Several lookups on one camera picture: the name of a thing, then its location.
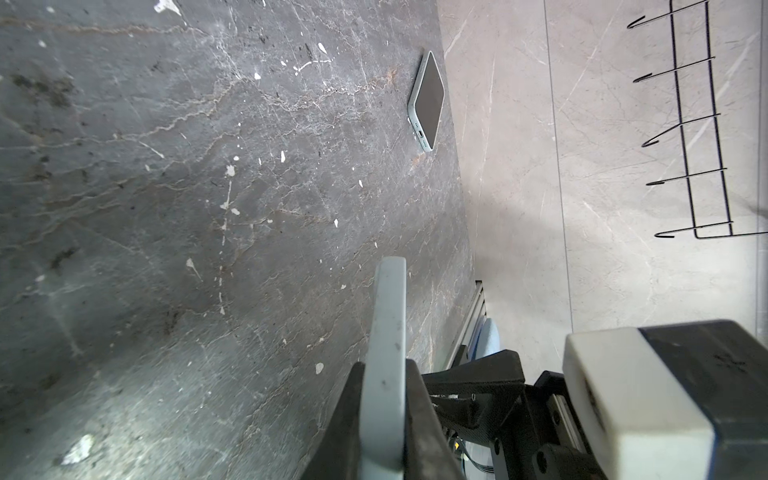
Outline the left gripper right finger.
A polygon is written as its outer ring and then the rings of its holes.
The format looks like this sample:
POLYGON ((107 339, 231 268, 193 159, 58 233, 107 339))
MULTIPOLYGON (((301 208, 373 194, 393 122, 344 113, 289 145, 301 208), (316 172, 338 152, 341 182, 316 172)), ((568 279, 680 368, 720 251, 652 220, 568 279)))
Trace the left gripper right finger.
POLYGON ((405 479, 464 479, 449 449, 422 375, 411 359, 405 363, 405 479))

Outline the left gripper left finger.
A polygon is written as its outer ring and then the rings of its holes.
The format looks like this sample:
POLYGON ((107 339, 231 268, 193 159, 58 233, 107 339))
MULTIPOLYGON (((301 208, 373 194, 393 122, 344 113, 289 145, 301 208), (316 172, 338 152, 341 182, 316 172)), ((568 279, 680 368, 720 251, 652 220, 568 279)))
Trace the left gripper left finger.
POLYGON ((330 423, 301 480, 355 480, 359 475, 359 418, 365 364, 356 362, 347 377, 330 423))

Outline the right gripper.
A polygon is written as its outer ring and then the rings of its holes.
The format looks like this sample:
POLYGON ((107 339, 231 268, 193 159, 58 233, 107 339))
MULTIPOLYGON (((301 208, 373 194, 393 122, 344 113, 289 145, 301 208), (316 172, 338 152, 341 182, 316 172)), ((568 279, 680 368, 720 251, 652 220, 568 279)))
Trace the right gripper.
POLYGON ((519 355, 511 350, 424 374, 422 379, 433 395, 430 400, 441 425, 462 439, 459 464, 465 478, 606 477, 573 410, 562 374, 543 372, 516 403, 493 395, 525 385, 519 355))

